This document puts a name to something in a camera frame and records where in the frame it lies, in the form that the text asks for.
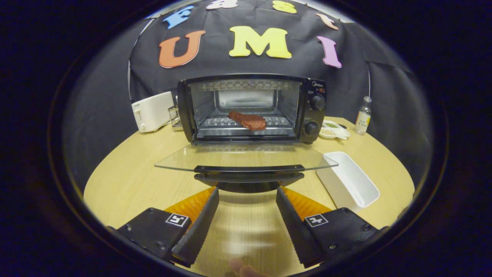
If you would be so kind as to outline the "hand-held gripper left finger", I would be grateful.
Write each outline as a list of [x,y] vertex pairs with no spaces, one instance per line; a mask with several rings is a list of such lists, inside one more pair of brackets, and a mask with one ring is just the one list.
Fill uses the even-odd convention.
[[190,267],[202,249],[218,203],[219,189],[210,187],[164,210],[149,207],[115,234],[163,261]]

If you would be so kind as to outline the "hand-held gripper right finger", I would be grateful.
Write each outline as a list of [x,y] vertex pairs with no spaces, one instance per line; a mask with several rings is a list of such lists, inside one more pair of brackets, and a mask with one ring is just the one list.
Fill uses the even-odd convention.
[[330,209],[283,186],[276,190],[276,204],[305,268],[352,258],[383,232],[346,207]]

